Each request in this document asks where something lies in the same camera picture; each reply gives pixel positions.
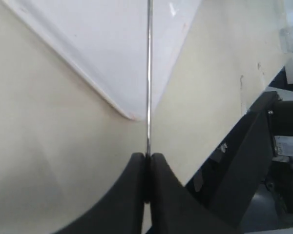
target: black machine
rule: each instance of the black machine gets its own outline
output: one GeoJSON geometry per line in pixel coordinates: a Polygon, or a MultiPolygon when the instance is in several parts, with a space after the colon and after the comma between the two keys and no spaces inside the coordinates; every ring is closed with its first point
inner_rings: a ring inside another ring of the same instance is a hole
{"type": "Polygon", "coordinates": [[[238,234],[260,184],[279,217],[293,223],[293,101],[263,93],[200,170],[201,189],[192,193],[162,154],[133,154],[101,201],[57,234],[140,234],[144,203],[152,233],[238,234]]]}

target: white board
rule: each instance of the white board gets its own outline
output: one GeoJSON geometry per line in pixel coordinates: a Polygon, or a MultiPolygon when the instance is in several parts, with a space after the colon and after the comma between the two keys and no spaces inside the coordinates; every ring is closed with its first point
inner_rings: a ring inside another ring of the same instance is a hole
{"type": "MultiPolygon", "coordinates": [[[[3,1],[121,114],[145,119],[147,0],[3,1]]],[[[154,1],[153,109],[200,1],[154,1]]]]}

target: metal rod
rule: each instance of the metal rod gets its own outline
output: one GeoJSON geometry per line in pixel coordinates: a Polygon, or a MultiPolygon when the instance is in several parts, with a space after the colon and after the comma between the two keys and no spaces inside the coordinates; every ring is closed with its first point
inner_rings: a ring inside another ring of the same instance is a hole
{"type": "Polygon", "coordinates": [[[146,155],[151,156],[152,127],[152,59],[153,59],[153,0],[147,0],[147,111],[146,111],[146,155]]]}

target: white plastic panel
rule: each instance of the white plastic panel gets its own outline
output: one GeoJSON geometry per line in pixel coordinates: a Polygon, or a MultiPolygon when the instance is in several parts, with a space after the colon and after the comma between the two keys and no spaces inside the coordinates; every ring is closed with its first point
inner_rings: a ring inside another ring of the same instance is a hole
{"type": "MultiPolygon", "coordinates": [[[[147,0],[3,1],[119,112],[146,117],[147,0]]],[[[154,1],[153,108],[200,1],[154,1]]]]}

